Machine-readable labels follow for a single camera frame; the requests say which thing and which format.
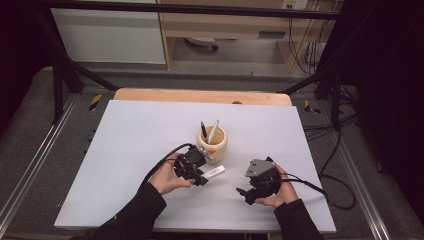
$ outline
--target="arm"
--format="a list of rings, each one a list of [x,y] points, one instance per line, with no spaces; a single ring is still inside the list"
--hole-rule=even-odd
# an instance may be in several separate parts
[[[165,207],[159,192],[151,183],[146,183],[121,211],[97,229],[90,240],[148,239],[156,218]]]
[[[171,155],[176,159],[178,154]],[[148,239],[156,218],[166,207],[161,195],[176,188],[190,187],[194,180],[182,180],[174,172],[174,161],[167,160],[140,186],[135,197],[109,221],[100,226],[90,240]]]
[[[288,179],[287,173],[280,166],[277,165],[276,168],[281,174],[281,179]],[[275,197],[258,198],[255,202],[275,208],[274,214],[283,239],[323,239],[290,182],[282,182]]]
[[[323,239],[302,199],[281,204],[275,209],[274,214],[280,225],[282,239]]]

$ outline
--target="human hand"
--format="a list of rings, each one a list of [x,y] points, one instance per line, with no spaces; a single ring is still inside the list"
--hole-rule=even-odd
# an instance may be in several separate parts
[[[284,169],[282,169],[278,165],[275,165],[275,168],[277,168],[278,172],[280,173],[281,179],[289,179]],[[296,191],[294,190],[294,187],[291,182],[282,182],[277,195],[271,198],[257,198],[255,200],[255,203],[277,208],[283,203],[288,204],[297,199],[299,199],[299,197],[297,196]]]
[[[174,162],[175,159],[180,155],[180,153],[172,154],[168,160],[166,160],[162,166],[153,174],[149,182],[156,188],[156,190],[161,194],[167,194],[172,192],[174,189],[180,187],[190,187],[194,183],[194,179],[183,180],[180,179],[174,171]]]

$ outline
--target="ceramic cup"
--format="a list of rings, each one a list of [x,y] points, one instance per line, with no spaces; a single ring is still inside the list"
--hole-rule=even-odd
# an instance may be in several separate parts
[[[213,126],[206,126],[206,133],[209,134],[212,131]],[[209,164],[217,164],[222,161],[225,157],[225,153],[227,152],[228,145],[228,135],[224,131],[223,128],[217,127],[215,129],[215,133],[212,136],[212,139],[209,143],[206,143],[205,138],[203,137],[202,131],[199,131],[197,134],[197,147],[203,147],[206,152],[209,153],[209,156],[212,159],[206,158],[206,163]]]

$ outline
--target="white cabinet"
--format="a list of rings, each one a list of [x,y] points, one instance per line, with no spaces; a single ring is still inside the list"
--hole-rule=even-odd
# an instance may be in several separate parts
[[[52,12],[66,50],[75,61],[165,64],[157,13],[70,9]]]

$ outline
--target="aluminum rail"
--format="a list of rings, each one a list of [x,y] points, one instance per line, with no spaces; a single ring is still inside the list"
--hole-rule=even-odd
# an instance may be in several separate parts
[[[327,105],[322,102],[318,102],[318,104],[327,122],[331,122],[330,110]],[[337,141],[337,134],[333,131],[332,135],[335,141]],[[361,204],[362,212],[368,221],[368,225],[370,226],[370,230],[374,235],[374,238],[376,240],[390,240],[390,235],[387,231],[386,225],[384,224],[371,194],[369,193],[368,188],[362,179],[361,174],[355,165],[355,161],[352,159],[348,147],[344,143],[343,139],[340,139],[339,153],[340,160],[342,161],[346,174],[352,183],[352,187],[355,191],[359,204]]]
[[[180,5],[180,4],[123,3],[123,2],[69,1],[69,0],[37,0],[32,2],[32,4],[42,4],[43,6],[46,6],[49,8],[60,8],[60,9],[125,11],[125,12],[211,14],[211,15],[324,19],[324,20],[341,20],[341,19],[357,18],[357,15],[353,13],[286,10],[286,9],[270,9],[270,8]]]
[[[35,177],[40,171],[44,160],[47,158],[51,148],[59,136],[59,133],[62,131],[62,128],[68,120],[77,98],[78,94],[73,94],[71,97],[69,97],[67,103],[65,104],[62,117],[55,125],[50,128],[37,153],[34,155],[31,163],[28,165],[25,173],[22,175],[21,180],[16,185],[3,209],[0,211],[0,239],[5,234],[7,227],[11,223],[29,188],[34,182]]]

